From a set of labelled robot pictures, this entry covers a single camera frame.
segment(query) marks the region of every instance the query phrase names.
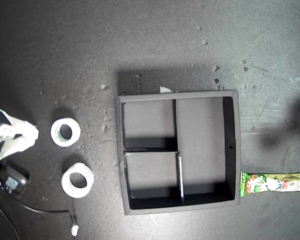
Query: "masking tape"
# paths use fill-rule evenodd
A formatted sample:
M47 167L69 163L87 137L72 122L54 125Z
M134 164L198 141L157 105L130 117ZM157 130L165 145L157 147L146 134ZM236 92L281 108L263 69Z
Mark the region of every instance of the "masking tape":
M72 131L72 136L70 139L64 138L61 133L61 126L67 125ZM51 138L55 144L60 147L69 147L79 140L81 134L81 128L79 123L73 118L61 118L55 121L51 126Z
M85 187L79 188L74 186L71 183L70 175L73 173L81 174L85 178L86 180ZM92 185L94 183L94 177L95 177L94 173L87 165L85 165L82 162L77 162L71 167L69 167L67 171L65 171L65 173L61 178L61 186L64 192L68 194L70 197L75 199L83 198L90 192Z

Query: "black box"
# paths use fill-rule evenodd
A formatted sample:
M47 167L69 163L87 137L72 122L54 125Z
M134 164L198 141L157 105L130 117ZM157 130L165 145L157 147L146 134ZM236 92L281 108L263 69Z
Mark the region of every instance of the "black box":
M116 127L126 215L240 203L237 91L118 96Z

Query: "candy wrapper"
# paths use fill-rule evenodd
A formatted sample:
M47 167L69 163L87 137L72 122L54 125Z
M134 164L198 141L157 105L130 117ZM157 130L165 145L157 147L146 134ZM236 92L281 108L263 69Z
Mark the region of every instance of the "candy wrapper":
M240 196L259 192L299 192L300 173L247 174L241 172Z

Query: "black wire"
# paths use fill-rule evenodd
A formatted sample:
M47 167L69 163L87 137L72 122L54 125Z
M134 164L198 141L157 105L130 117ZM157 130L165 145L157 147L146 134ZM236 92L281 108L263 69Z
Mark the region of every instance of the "black wire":
M7 194L10 195L23 208L25 208L27 210L30 210L32 212L38 213L38 214L70 214L72 225L74 225L74 226L77 225L74 213L71 210L49 210L49 211L48 210L38 210L38 209L35 209L35 208L32 208L30 206L27 206L27 205L23 204L22 202L20 202L18 199L16 199L11 194L9 194L9 193L7 193ZM18 232L17 232L16 227L14 226L14 224L9 220L8 217L6 217L6 215L4 214L4 212L1 209L0 209L0 212L2 213L5 220L10 224L11 228L13 229L16 239L20 240Z
M13 223L7 218L7 216L4 214L4 212L1 210L1 208L0 208L0 213L4 216L4 219L10 224L11 228L12 228L13 231L14 231L14 234L15 234L16 239L17 239L17 240L20 240L19 234L18 234L18 232L17 232L17 230L16 230L16 227L15 227L15 226L13 225Z
M74 213L71 210L38 210L35 208L32 208L30 206L27 206L20 202L18 199L12 196L12 198L23 208L30 210L32 212L38 213L38 214L70 214L72 225L77 225Z

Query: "table surface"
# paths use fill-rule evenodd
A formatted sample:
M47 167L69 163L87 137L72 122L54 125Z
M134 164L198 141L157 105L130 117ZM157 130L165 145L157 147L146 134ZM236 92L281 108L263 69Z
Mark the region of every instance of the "table surface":
M300 240L300 192L124 215L114 98L159 93L160 86L238 90L241 169L300 172L300 1L0 1L0 108L40 130L35 146L11 156L32 176L21 201L74 208L78 240ZM60 117L82 128L68 148L50 137ZM80 161L95 182L88 196L73 199L61 176ZM22 240L72 239L68 215L29 212L1 192L0 205ZM0 214L0 240L8 239L15 237Z

